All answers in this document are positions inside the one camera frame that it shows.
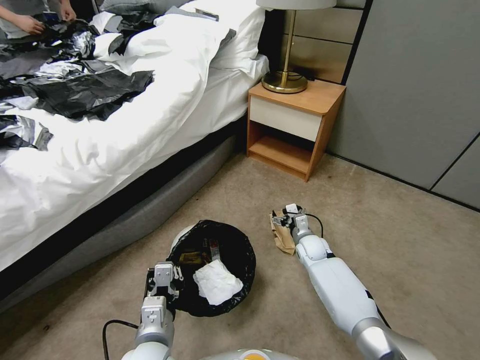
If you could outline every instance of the wooden nightstand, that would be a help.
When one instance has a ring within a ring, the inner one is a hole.
[[[261,83],[252,87],[246,155],[308,181],[325,152],[344,92],[345,86],[319,80],[296,94],[271,92]]]

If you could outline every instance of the lamp shade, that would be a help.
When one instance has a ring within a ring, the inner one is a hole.
[[[279,10],[315,10],[333,8],[337,0],[256,0],[262,8]]]

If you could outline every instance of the black cable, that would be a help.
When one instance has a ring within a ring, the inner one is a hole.
[[[381,319],[383,320],[383,322],[385,323],[385,325],[391,329],[392,327],[390,326],[390,324],[387,322],[387,320],[385,319],[385,316],[382,314],[382,311],[380,310],[379,306],[377,305],[376,306],[376,312],[378,313],[378,315],[380,315]]]
[[[307,214],[307,213],[306,213],[305,215],[310,216],[310,217],[315,218],[315,219],[318,220],[318,222],[320,223],[320,227],[321,227],[321,236],[320,236],[320,237],[323,239],[323,237],[324,237],[324,225],[322,224],[322,221],[321,221],[318,217],[316,217],[315,215],[313,215],[313,214]]]
[[[109,320],[103,325],[103,330],[101,331],[101,340],[103,342],[103,357],[105,360],[110,360],[109,358],[109,347],[107,346],[107,326],[110,324],[120,324],[120,325],[125,325],[134,329],[138,329],[139,326],[132,324],[131,322],[123,321],[123,320]]]

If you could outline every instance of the white tissue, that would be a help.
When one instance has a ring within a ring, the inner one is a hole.
[[[214,260],[193,274],[198,285],[198,294],[210,305],[220,305],[244,287],[220,260]]]

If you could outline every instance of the carpet floor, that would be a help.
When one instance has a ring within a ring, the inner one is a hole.
[[[166,258],[180,230],[212,219],[247,234],[255,280],[230,313],[177,313],[177,360],[246,347],[301,359],[361,359],[296,257],[274,245],[268,214],[292,202],[322,219],[332,250],[370,290],[393,329],[438,359],[478,358],[479,213],[328,155],[304,183],[242,154],[155,232],[0,314],[0,358],[102,359],[103,324],[138,323],[147,268]],[[111,325],[110,358],[120,360],[134,337],[133,329]]]

